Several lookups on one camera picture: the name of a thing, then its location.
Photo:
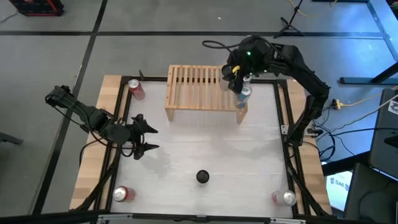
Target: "soda can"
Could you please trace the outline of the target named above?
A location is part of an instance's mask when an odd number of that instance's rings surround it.
[[[243,108],[249,100],[252,89],[250,86],[243,86],[240,94],[235,97],[235,106],[238,108]]]
[[[291,190],[277,190],[271,194],[272,200],[279,206],[293,206],[296,204],[296,195]]]
[[[243,86],[248,86],[250,84],[251,81],[251,75],[246,75],[245,77],[243,77]]]
[[[130,80],[128,84],[129,84],[129,89],[130,89],[132,95],[137,100],[141,100],[141,99],[143,99],[143,97],[145,97],[145,92],[142,89],[142,85],[138,80]]]
[[[136,196],[136,191],[125,186],[116,187],[113,191],[113,200],[116,202],[131,201]]]

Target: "wooden slat rack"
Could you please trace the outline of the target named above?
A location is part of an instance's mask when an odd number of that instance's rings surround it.
[[[230,111],[240,124],[248,104],[237,108],[232,91],[221,91],[218,84],[221,66],[170,65],[167,78],[165,110],[169,121],[174,110]]]

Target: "can lid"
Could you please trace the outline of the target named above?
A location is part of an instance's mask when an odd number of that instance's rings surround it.
[[[294,205],[296,203],[296,195],[291,191],[284,193],[284,199],[289,205]]]
[[[251,87],[250,86],[244,86],[242,88],[241,94],[250,95],[251,94]]]
[[[139,86],[139,81],[138,80],[130,80],[129,81],[129,87],[130,88],[137,88]]]
[[[124,187],[118,187],[113,192],[113,199],[117,202],[122,202],[124,199],[126,199],[126,195],[126,189]]]
[[[250,82],[250,80],[251,80],[251,75],[246,75],[245,77],[243,77],[244,82]]]

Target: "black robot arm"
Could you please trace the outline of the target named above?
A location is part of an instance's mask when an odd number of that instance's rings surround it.
[[[144,133],[157,133],[157,131],[147,124],[142,114],[137,115],[133,119],[132,124],[121,125],[114,124],[114,116],[106,110],[97,109],[94,106],[86,106],[78,101],[71,93],[67,86],[56,86],[46,97],[45,102],[52,107],[68,108],[80,117],[83,124],[80,128],[85,132],[92,134],[98,133],[103,139],[112,141],[118,145],[131,142],[133,147],[130,148],[134,153],[136,160],[140,159],[144,152],[149,149],[155,149],[159,146],[141,142],[141,136]]]
[[[323,105],[328,99],[329,86],[322,82],[306,64],[296,46],[272,44],[259,36],[250,36],[235,45],[227,65],[222,69],[223,79],[229,81],[229,89],[240,93],[243,77],[258,76],[264,72],[280,73],[295,78],[309,93],[305,108],[295,124],[289,126],[287,141],[301,146],[303,134],[308,124],[322,114]]]

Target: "black puck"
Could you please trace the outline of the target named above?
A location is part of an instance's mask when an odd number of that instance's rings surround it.
[[[199,183],[206,183],[209,181],[210,175],[207,171],[205,170],[199,170],[199,172],[197,173],[197,180],[199,181]]]

